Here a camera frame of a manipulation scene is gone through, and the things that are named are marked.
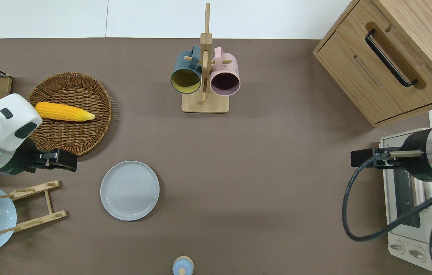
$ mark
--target mug handle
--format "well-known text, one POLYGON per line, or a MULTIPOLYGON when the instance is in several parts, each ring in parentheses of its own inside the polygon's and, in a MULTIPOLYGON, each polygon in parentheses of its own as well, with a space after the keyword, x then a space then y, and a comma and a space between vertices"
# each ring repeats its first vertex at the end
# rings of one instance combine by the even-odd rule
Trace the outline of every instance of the mug handle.
POLYGON ((214 64, 216 65, 216 70, 223 69, 223 49, 221 47, 214 49, 214 64))
POLYGON ((199 64, 199 59, 201 59, 201 48, 198 46, 192 47, 192 52, 190 52, 190 57, 192 57, 192 60, 190 61, 189 68, 195 70, 197 64, 199 64))

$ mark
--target oven window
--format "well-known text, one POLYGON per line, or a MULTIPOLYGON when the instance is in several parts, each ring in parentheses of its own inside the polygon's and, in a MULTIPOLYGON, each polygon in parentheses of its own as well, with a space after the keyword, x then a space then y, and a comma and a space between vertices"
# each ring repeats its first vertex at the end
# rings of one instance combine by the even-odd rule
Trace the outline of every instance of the oven window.
MULTIPOLYGON (((411 177, 406 169, 394 169, 394 190, 396 191, 396 209, 398 217, 414 207, 413 185, 414 182, 411 180, 411 177)), ((419 228, 420 214, 416 214, 410 219, 404 221, 402 224, 419 228)))

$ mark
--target wooden mug holder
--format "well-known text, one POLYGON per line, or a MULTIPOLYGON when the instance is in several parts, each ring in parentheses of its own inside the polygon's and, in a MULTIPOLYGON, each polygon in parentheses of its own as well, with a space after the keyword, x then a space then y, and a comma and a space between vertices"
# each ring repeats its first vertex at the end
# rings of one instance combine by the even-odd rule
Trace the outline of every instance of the wooden mug holder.
POLYGON ((4 230, 0 231, 0 234, 2 233, 6 233, 9 231, 14 231, 14 233, 19 232, 21 230, 25 230, 34 226, 38 226, 41 225, 43 223, 47 223, 50 221, 54 221, 56 219, 59 218, 63 218, 66 217, 66 211, 62 210, 62 211, 58 211, 58 212, 53 212, 52 210, 52 202, 50 201, 50 195, 48 194, 48 190, 52 189, 52 188, 57 188, 60 186, 60 182, 59 181, 50 181, 48 183, 43 183, 37 186, 33 186, 30 188, 25 188, 25 189, 18 189, 18 190, 13 190, 12 192, 10 192, 9 194, 6 195, 1 195, 0 199, 2 198, 10 198, 11 200, 15 201, 15 200, 19 200, 22 199, 24 197, 28 197, 40 192, 45 192, 45 197, 47 199, 47 207, 48 207, 48 215, 43 216, 43 217, 39 217, 36 219, 32 219, 29 221, 25 221, 22 223, 18 223, 16 226, 11 227, 11 228, 7 228, 4 230))
MULTIPOLYGON (((201 87, 192 94, 182 95, 182 110, 186 113, 226 113, 230 110, 230 98, 220 96, 211 92, 209 87, 209 78, 211 76, 211 54, 213 48, 212 34, 209 33, 209 7, 206 3, 206 23, 204 33, 201 33, 201 57, 199 63, 202 64, 201 87)), ((224 60, 223 63, 231 63, 230 60, 224 60)))

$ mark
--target white wall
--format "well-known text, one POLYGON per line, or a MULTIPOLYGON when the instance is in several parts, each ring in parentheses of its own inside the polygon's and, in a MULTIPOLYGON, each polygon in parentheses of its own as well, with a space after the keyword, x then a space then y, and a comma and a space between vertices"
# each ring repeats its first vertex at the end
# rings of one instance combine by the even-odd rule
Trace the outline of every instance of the white wall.
POLYGON ((321 39, 350 0, 0 0, 0 38, 321 39))

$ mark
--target yellow corn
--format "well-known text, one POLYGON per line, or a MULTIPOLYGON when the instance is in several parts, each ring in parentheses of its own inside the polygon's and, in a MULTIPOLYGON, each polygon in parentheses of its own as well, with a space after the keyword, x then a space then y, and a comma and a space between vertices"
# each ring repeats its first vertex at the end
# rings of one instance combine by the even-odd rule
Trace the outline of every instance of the yellow corn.
POLYGON ((52 120, 86 121, 95 119, 94 114, 84 109, 64 104, 39 102, 36 104, 35 110, 41 117, 52 120))

